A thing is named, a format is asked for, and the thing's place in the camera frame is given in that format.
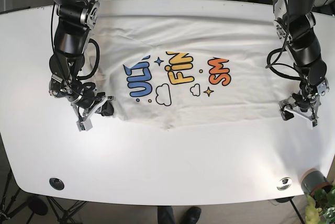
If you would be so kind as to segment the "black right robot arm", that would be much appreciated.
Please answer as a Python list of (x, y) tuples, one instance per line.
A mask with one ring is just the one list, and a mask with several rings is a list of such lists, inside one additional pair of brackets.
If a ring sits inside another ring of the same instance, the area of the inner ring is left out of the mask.
[(49, 93), (55, 98), (66, 98), (77, 116), (79, 131), (88, 131), (94, 114), (114, 113), (113, 97), (97, 92), (96, 84), (90, 81), (100, 61), (99, 45), (91, 38), (100, 3), (98, 0), (53, 1), (52, 12), (59, 20), (57, 28), (51, 30)]

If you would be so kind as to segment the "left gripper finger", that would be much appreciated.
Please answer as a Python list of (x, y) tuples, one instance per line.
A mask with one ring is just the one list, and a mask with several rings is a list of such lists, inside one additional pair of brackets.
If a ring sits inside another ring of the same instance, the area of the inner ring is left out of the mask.
[(287, 98), (279, 101), (280, 114), (284, 121), (288, 121), (295, 116), (300, 116), (300, 112), (295, 108), (297, 107), (296, 100), (293, 98)]
[(293, 112), (295, 116), (304, 119), (310, 129), (318, 126), (318, 116), (315, 113), (303, 113), (299, 110), (294, 110)]

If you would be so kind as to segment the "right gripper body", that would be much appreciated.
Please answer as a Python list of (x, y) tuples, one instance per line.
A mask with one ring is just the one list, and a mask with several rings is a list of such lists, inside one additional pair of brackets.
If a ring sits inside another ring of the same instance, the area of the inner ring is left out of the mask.
[(63, 80), (57, 75), (52, 75), (50, 81), (50, 95), (55, 98), (66, 98), (72, 105), (91, 110), (105, 99), (105, 93), (96, 92), (93, 82), (82, 83), (93, 75), (78, 76), (75, 79)]

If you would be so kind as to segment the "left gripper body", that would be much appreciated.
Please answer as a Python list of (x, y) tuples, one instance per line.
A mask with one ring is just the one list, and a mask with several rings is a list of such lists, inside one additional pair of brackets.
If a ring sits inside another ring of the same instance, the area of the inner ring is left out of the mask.
[(309, 83), (300, 83), (299, 92), (292, 93), (291, 113), (306, 120), (317, 120), (320, 99), (329, 92), (328, 83), (319, 83), (317, 86)]

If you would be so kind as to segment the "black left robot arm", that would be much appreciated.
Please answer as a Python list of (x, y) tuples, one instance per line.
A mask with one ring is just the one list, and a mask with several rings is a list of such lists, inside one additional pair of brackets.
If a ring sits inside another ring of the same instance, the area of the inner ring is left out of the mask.
[[(316, 19), (312, 13), (315, 0), (274, 0), (274, 26), (282, 46), (271, 51), (266, 59), (266, 68), (275, 75), (299, 82), (299, 91), (279, 102), (284, 121), (295, 116), (306, 119), (311, 127), (318, 124), (320, 98), (329, 85), (326, 79), (327, 65), (321, 57), (321, 47), (314, 32)], [(279, 58), (284, 52), (293, 60), (291, 69), (297, 76), (284, 74), (275, 69), (282, 66)]]

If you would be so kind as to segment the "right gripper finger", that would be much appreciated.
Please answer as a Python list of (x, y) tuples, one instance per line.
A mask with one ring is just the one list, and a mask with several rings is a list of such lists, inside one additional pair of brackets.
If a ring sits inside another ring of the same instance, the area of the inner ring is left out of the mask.
[(102, 107), (98, 107), (98, 105), (95, 105), (92, 108), (85, 109), (82, 114), (80, 114), (80, 108), (77, 105), (71, 104), (76, 116), (77, 116), (77, 122), (76, 125), (79, 129), (79, 131), (89, 131), (92, 129), (93, 125), (91, 122), (91, 117), (94, 114), (99, 114), (101, 112)]
[(105, 101), (96, 111), (96, 114), (99, 114), (104, 117), (110, 117), (114, 114), (114, 107), (112, 105), (112, 101), (115, 100), (114, 96), (106, 96), (105, 93), (97, 93), (98, 98), (102, 98), (103, 96), (107, 97), (107, 101)]

